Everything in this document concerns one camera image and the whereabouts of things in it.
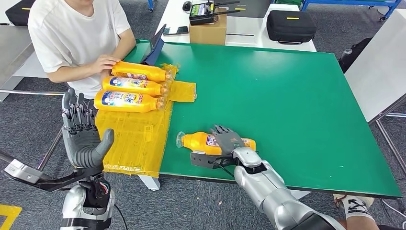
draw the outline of smartphone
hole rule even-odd
[[[178,28],[176,27],[166,27],[164,29],[164,35],[182,35],[182,34],[188,34],[189,29],[187,26],[180,26]]]

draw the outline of white t-shirt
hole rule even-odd
[[[130,28],[118,0],[95,0],[94,14],[84,16],[65,0],[36,0],[30,10],[28,30],[38,59],[46,73],[60,67],[90,64],[111,54],[119,34]],[[68,82],[76,94],[94,98],[101,89],[99,74]]]

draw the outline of computer mouse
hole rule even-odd
[[[192,2],[191,1],[186,1],[183,6],[182,9],[184,11],[190,11],[190,8],[192,7]]]

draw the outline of green tabletop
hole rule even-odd
[[[126,61],[140,61],[147,43],[137,46]],[[255,140],[289,188],[402,196],[333,54],[166,43],[160,63],[180,64],[176,79],[198,94],[173,106],[160,174],[233,180],[175,143],[221,124]]]

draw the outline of black bag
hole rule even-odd
[[[22,0],[6,10],[6,15],[10,22],[16,26],[27,26],[30,8],[33,6],[34,2],[35,0]]]
[[[308,42],[315,36],[316,25],[303,11],[271,11],[267,19],[269,39],[279,43]]]
[[[348,68],[354,63],[355,59],[361,54],[361,52],[365,49],[368,43],[372,40],[372,38],[365,38],[364,40],[360,41],[358,44],[351,46],[351,54],[342,56],[338,61],[341,70],[343,73],[347,72]]]

